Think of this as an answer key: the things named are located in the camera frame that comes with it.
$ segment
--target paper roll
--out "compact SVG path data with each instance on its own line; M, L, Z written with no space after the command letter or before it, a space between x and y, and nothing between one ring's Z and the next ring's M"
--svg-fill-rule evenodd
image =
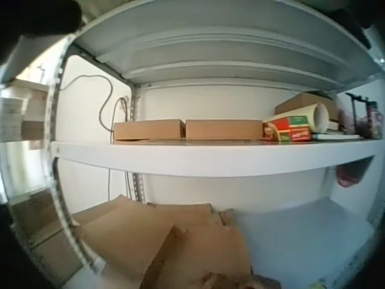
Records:
M269 122L270 120L280 119L286 116L306 116L310 129L317 133L326 132L329 125L329 113L327 112L326 106L320 102L309 105L308 107L301 107L286 113L276 114L273 117L264 119L263 122Z

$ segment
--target bottom shelf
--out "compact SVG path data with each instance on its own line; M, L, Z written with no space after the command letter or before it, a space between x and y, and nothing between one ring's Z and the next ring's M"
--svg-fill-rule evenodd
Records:
M307 288L332 273L370 238L372 226L330 199L294 209L243 215L254 271L282 288Z

